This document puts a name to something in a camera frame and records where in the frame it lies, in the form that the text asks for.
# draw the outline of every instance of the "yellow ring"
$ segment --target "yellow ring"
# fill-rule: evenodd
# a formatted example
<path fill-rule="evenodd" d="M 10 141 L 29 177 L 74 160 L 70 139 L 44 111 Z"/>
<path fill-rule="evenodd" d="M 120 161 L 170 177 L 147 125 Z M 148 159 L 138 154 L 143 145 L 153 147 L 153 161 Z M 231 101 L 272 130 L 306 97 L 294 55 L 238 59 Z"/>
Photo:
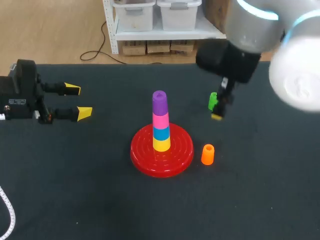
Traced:
<path fill-rule="evenodd" d="M 170 149 L 170 145 L 170 137 L 163 141 L 159 141 L 153 137 L 153 149 L 158 152 L 168 151 Z"/>

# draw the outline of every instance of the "white storage box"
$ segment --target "white storage box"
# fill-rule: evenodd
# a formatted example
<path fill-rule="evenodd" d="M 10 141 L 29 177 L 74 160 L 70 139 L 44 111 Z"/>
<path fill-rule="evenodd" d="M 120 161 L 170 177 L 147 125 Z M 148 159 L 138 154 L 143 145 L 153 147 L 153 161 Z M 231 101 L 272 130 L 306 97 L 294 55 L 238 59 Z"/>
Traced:
<path fill-rule="evenodd" d="M 202 0 L 157 0 L 165 31 L 193 31 Z"/>
<path fill-rule="evenodd" d="M 114 0 L 113 6 L 124 32 L 151 31 L 156 0 Z"/>

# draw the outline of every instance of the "cardboard box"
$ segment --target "cardboard box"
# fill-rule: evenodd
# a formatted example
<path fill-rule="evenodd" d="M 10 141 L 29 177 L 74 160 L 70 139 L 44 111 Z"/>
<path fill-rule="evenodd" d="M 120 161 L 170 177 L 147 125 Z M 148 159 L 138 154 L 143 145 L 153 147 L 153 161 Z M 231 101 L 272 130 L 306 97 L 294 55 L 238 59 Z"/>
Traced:
<path fill-rule="evenodd" d="M 122 45 L 122 54 L 126 56 L 146 55 L 146 41 L 125 41 Z"/>
<path fill-rule="evenodd" d="M 225 23 L 230 0 L 206 0 L 205 17 L 222 33 L 226 33 Z"/>
<path fill-rule="evenodd" d="M 194 40 L 173 40 L 171 42 L 170 50 L 191 53 L 194 50 L 194 46 Z"/>
<path fill-rule="evenodd" d="M 170 41 L 168 40 L 154 40 L 146 42 L 147 53 L 169 53 Z"/>

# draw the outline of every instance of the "orange cup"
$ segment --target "orange cup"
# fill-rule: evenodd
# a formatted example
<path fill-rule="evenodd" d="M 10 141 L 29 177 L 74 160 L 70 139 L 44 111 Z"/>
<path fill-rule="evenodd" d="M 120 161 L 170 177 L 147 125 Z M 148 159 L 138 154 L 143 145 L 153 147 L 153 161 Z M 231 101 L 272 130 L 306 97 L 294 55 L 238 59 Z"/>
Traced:
<path fill-rule="evenodd" d="M 215 147 L 211 144 L 204 145 L 202 150 L 201 162 L 204 165 L 211 165 L 214 163 Z"/>

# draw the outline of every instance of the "red base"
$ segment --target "red base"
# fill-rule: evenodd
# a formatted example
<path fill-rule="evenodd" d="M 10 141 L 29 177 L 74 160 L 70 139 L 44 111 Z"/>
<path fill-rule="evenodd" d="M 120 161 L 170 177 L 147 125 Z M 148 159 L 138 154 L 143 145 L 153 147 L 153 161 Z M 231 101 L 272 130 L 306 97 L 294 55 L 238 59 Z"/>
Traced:
<path fill-rule="evenodd" d="M 141 128 L 131 142 L 130 156 L 135 167 L 157 178 L 182 173 L 194 158 L 192 139 L 182 127 L 170 123 L 170 141 L 168 151 L 156 151 L 153 147 L 153 125 Z"/>

